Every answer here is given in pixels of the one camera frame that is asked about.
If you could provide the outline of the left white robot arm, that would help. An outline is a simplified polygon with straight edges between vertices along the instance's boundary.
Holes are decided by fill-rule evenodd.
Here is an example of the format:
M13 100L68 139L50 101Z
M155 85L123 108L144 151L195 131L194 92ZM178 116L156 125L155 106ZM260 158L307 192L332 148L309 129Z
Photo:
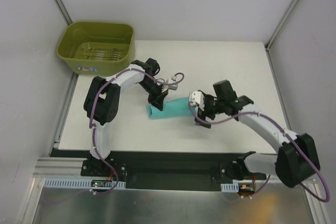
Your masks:
M159 72L159 63L149 58L146 62L135 60L112 76L93 78L83 108L89 118L89 128L92 129L90 155L96 159L92 169L99 176L106 176L111 170L111 164L106 160L110 155L107 126L117 115L121 91L139 84L148 93L148 103L162 111L168 88L163 82L155 80Z

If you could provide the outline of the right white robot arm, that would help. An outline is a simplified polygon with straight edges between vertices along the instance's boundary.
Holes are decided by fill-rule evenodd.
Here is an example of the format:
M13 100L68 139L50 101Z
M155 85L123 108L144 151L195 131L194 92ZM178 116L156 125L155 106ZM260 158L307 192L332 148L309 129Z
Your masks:
M228 80L213 84L213 88L215 95L201 90L189 94L188 106L195 123L209 129L217 123L217 115L226 114L228 120L234 119L256 132L275 151L274 154L250 151L239 156L226 167L227 177L243 180L255 173L276 175L283 184L293 188L319 173L318 153L309 134L299 135L281 127L261 113L249 97L237 96Z

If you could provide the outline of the teal t shirt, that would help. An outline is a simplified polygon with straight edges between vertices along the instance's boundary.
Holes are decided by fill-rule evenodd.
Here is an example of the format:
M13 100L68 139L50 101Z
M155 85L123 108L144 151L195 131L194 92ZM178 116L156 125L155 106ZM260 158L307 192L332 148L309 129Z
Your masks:
M149 119L169 119L184 116L193 116L188 107L189 98L178 98L168 102L163 103L163 110L160 111L158 108L151 104L146 106L146 111Z

